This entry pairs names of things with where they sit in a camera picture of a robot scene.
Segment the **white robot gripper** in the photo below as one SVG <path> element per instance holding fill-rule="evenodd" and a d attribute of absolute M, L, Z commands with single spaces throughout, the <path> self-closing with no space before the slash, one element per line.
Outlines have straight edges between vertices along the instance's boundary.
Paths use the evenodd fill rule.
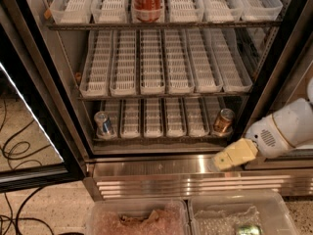
<path fill-rule="evenodd" d="M 211 158 L 212 169 L 224 171 L 243 165 L 254 160 L 258 151 L 265 158 L 277 158 L 312 140 L 313 107 L 300 98 L 252 124 L 245 138 Z"/>

